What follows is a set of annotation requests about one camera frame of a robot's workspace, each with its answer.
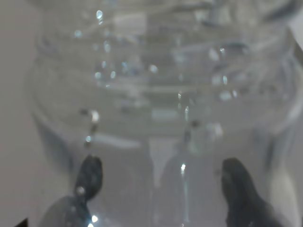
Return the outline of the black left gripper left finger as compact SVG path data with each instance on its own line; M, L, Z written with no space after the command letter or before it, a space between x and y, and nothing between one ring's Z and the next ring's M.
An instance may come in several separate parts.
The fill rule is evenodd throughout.
M67 172L43 162L34 172L28 205L29 227L90 227L89 203L101 191L103 164L88 155Z

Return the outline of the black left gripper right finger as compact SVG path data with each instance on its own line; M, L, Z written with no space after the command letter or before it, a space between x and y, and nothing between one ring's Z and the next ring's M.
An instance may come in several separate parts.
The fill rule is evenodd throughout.
M243 163L227 158L222 163L221 185L228 211L228 227L280 227L272 206L264 201Z

